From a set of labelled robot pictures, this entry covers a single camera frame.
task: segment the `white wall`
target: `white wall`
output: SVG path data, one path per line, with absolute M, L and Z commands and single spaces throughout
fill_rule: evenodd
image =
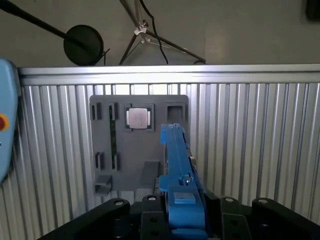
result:
M 307 23 L 303 0 L 144 0 L 158 33 L 210 64 L 319 63 L 320 24 Z M 13 0 L 53 26 L 96 28 L 110 65 L 117 65 L 134 30 L 118 0 Z M 0 12 L 0 56 L 19 67 L 72 66 L 63 41 L 22 19 Z M 192 64 L 166 50 L 170 64 Z M 147 45 L 127 65 L 162 65 L 157 46 Z

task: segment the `light blue device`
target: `light blue device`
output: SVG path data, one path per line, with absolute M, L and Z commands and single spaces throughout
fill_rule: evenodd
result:
M 17 68 L 10 61 L 0 58 L 0 185 L 11 163 L 20 95 Z
M 161 144 L 166 144 L 168 174 L 159 178 L 167 193 L 171 234 L 183 240 L 207 240 L 206 201 L 198 173 L 188 156 L 185 131 L 177 123 L 162 124 Z

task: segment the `gray fixture plate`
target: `gray fixture plate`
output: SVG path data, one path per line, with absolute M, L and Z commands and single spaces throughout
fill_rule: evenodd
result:
M 161 124 L 179 123 L 188 131 L 188 105 L 185 95 L 93 95 L 90 118 L 96 194 L 137 189 L 153 192 L 164 169 Z M 151 126 L 128 129 L 128 108 L 151 110 Z

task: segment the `black cable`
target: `black cable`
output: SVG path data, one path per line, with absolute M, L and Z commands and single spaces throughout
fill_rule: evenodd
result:
M 102 55 L 101 55 L 101 57 L 99 58 L 99 60 L 98 60 L 98 62 L 103 58 L 103 66 L 105 66 L 106 65 L 106 54 L 107 54 L 107 52 L 109 52 L 110 51 L 110 48 L 107 50 L 107 51 L 104 51 L 103 53 L 102 53 Z
M 169 64 L 168 59 L 167 59 L 167 56 L 166 56 L 164 50 L 162 49 L 161 40 L 160 40 L 160 38 L 159 38 L 159 36 L 158 36 L 158 34 L 157 34 L 156 24 L 155 24 L 155 18 L 154 18 L 154 16 L 152 16 L 152 14 L 149 12 L 149 10 L 148 10 L 148 8 L 146 7 L 144 1 L 143 1 L 143 0 L 139 0 L 139 1 L 140 1 L 140 4 L 142 5 L 144 11 L 146 12 L 146 14 L 148 14 L 148 16 L 149 16 L 149 17 L 151 18 L 151 20 L 152 20 L 152 28 L 153 28 L 153 31 L 154 31 L 154 35 L 155 35 L 156 39 L 158 40 L 160 52 L 162 53 L 162 55 L 163 55 L 163 57 L 164 57 L 164 59 L 165 59 L 166 64 Z

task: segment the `red button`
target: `red button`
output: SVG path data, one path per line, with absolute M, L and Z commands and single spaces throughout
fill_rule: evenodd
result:
M 0 116 L 0 131 L 5 129 L 6 123 L 5 120 Z

